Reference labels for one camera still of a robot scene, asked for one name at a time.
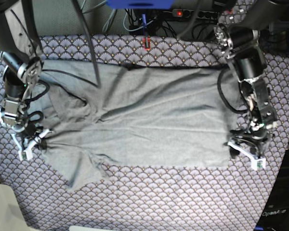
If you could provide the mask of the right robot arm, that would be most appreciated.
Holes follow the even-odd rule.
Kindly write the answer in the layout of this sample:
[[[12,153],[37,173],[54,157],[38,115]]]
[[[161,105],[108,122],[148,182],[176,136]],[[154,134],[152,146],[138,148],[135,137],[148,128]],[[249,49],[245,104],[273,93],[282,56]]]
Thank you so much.
[[[14,131],[14,140],[21,139],[20,152],[33,147],[45,150],[48,131],[40,126],[43,112],[29,112],[30,104],[50,89],[40,79],[42,48],[30,0],[0,0],[0,51],[6,64],[0,123]]]

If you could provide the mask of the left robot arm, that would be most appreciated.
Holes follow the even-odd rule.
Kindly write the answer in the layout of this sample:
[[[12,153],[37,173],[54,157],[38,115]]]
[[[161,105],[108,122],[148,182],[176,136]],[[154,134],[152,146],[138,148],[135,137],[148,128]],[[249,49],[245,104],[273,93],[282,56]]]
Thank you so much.
[[[239,24],[214,28],[230,71],[238,79],[238,86],[246,110],[233,108],[222,92],[222,76],[217,87],[225,105],[236,114],[246,113],[248,126],[232,130],[228,146],[232,152],[243,153],[252,161],[264,160],[270,141],[269,130],[277,126],[277,114],[269,102],[269,89],[263,79],[266,63],[259,47],[260,32],[276,20],[289,6],[289,0],[258,0]]]

